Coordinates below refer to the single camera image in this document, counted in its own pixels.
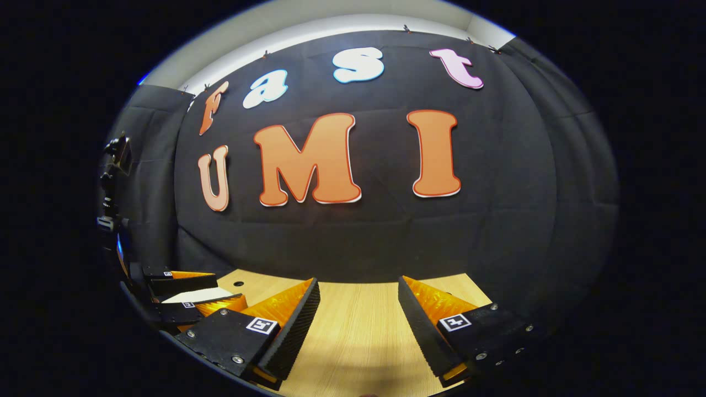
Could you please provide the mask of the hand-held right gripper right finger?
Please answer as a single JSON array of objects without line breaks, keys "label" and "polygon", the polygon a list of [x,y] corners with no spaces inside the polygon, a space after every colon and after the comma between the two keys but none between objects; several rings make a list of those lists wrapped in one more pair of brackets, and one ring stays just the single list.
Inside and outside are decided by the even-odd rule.
[{"label": "hand-held right gripper right finger", "polygon": [[408,276],[399,277],[398,300],[444,387],[502,373],[549,336],[542,324],[497,303],[475,305]]}]

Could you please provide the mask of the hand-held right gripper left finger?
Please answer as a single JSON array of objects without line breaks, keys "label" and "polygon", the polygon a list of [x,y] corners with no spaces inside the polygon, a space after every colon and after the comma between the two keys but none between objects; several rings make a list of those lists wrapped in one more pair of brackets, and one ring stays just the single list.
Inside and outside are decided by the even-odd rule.
[{"label": "hand-held right gripper left finger", "polygon": [[278,390],[292,371],[320,304],[315,277],[247,306],[245,296],[196,304],[179,347],[232,376]]}]

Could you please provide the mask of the pale yellow suitcase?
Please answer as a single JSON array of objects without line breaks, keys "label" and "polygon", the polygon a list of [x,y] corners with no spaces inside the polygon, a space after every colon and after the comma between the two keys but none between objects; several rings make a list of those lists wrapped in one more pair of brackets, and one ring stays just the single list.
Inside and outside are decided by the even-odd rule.
[{"label": "pale yellow suitcase", "polygon": [[226,299],[234,294],[222,287],[209,287],[198,291],[179,292],[176,296],[162,300],[161,303],[184,303],[184,302],[206,302],[212,300]]}]

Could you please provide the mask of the black backdrop cloth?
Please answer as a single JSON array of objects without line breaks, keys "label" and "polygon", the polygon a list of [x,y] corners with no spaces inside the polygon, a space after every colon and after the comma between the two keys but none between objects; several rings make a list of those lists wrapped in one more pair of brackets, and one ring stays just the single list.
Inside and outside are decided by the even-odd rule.
[{"label": "black backdrop cloth", "polygon": [[[312,175],[260,201],[261,129],[302,149],[315,121],[355,118],[338,151],[361,198],[323,203]],[[363,31],[252,61],[199,95],[143,84],[108,139],[133,163],[117,181],[145,264],[224,276],[241,269],[322,282],[467,274],[546,327],[587,297],[618,217],[618,178],[597,113],[545,56],[456,38]]]}]

